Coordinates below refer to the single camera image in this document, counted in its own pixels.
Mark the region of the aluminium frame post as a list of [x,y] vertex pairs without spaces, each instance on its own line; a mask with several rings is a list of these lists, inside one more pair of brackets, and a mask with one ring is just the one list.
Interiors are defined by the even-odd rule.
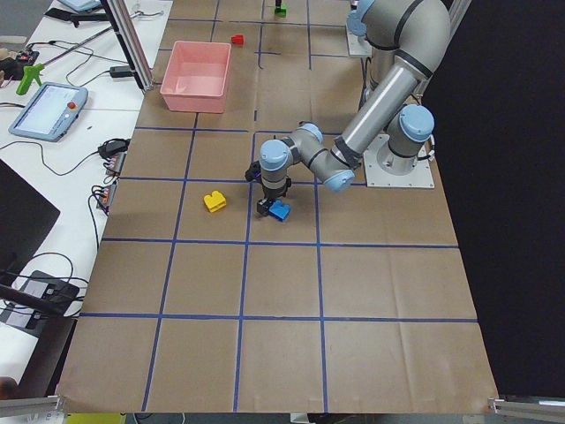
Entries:
[[138,88],[143,92],[153,89],[154,78],[125,1],[101,0],[101,4],[124,52]]

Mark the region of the yellow toy block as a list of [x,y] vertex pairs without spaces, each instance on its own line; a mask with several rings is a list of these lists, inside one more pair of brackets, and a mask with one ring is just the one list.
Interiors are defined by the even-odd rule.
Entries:
[[220,191],[214,190],[203,197],[204,205],[210,213],[217,212],[227,206],[227,199]]

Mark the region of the blue toy block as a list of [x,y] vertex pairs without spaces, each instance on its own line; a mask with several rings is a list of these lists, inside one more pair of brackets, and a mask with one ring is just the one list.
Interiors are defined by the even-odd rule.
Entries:
[[276,200],[268,208],[268,214],[279,222],[284,222],[290,215],[291,207],[289,204]]

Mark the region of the black usb hub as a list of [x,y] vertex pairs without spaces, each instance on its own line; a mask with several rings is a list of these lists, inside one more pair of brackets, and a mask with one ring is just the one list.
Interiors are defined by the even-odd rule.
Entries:
[[97,148],[97,153],[102,159],[108,159],[118,153],[126,152],[130,142],[130,139],[121,138],[106,140]]

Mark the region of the pink plastic box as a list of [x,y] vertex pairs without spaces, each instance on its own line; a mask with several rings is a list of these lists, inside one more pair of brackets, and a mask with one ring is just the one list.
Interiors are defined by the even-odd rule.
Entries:
[[160,93],[171,111],[225,111],[231,46],[223,42],[177,41]]

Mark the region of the red toy block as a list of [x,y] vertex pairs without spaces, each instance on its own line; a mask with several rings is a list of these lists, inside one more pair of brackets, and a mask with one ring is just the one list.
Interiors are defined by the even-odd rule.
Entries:
[[242,34],[234,34],[231,36],[231,42],[234,45],[244,45],[245,37]]

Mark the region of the black power adapter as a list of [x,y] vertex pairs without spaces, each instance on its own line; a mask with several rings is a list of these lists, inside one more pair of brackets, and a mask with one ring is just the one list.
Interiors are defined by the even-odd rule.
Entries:
[[112,66],[109,68],[109,76],[112,79],[130,78],[133,76],[133,71],[127,65]]

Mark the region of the blue teach pendant tablet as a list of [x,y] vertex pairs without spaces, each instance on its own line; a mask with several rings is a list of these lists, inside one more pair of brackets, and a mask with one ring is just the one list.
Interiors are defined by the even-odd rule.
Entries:
[[57,142],[77,119],[88,95],[84,87],[43,83],[8,131],[20,137]]

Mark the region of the brown paper table cover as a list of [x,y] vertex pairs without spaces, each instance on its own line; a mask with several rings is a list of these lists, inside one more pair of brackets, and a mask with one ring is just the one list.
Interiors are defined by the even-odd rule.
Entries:
[[[482,413],[497,389],[441,185],[329,191],[290,169],[284,222],[245,180],[301,121],[331,146],[363,84],[345,1],[176,1],[176,41],[227,42],[226,110],[148,92],[57,391],[74,413]],[[210,213],[205,194],[227,206]]]

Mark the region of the green toy block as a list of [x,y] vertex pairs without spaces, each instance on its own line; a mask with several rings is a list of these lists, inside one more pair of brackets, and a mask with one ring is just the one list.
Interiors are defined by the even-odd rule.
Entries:
[[275,6],[274,15],[278,18],[286,18],[287,17],[287,5],[286,4],[278,4]]

